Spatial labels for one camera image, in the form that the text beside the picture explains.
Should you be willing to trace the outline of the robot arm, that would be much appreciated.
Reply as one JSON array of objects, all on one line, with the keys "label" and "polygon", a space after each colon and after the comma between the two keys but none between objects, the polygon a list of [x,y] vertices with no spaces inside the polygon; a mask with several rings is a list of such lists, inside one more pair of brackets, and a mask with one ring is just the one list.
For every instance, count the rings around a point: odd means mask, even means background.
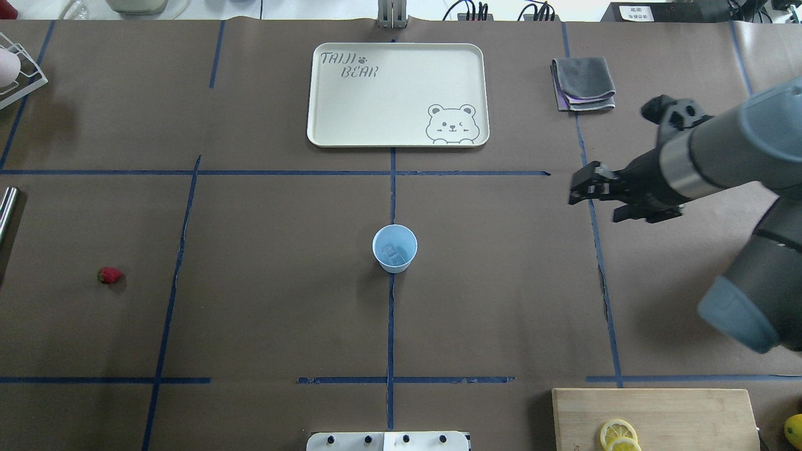
[{"label": "robot arm", "polygon": [[657,128],[653,148],[620,169],[586,163],[568,202],[616,202],[613,222],[656,224],[722,200],[709,217],[746,237],[698,315],[753,352],[800,354],[800,77],[716,115],[670,95],[640,113]]}]

